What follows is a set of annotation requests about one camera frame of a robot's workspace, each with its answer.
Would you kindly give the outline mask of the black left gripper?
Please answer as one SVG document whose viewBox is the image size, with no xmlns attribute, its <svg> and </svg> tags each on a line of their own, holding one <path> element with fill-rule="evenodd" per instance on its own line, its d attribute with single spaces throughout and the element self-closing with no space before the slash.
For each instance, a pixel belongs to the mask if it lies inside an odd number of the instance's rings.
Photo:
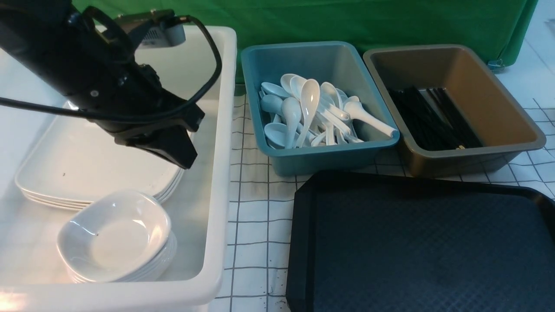
<svg viewBox="0 0 555 312">
<path fill-rule="evenodd" d="M 197 105 L 204 94 L 205 86 L 183 99 L 159 82 L 95 82 L 87 85 L 87 112 L 102 115 L 89 120 L 117 144 L 190 169 L 198 154 L 187 130 L 198 130 L 204 118 Z"/>
</svg>

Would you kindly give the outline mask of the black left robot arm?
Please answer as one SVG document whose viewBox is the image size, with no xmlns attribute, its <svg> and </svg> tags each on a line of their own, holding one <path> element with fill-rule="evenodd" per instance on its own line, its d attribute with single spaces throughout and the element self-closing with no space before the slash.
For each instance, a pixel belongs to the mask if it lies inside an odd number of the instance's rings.
<svg viewBox="0 0 555 312">
<path fill-rule="evenodd" d="M 164 89 L 135 52 L 151 30 L 194 23 L 215 58 L 212 76 L 190 99 Z M 216 83 L 221 55 L 206 26 L 173 10 L 110 18 L 94 6 L 80 12 L 70 0 L 3 0 L 1 48 L 76 105 L 77 110 L 1 98 L 1 105 L 86 119 L 116 144 L 144 150 L 181 167 L 196 158 L 188 132 L 204 118 L 198 100 Z"/>
</svg>

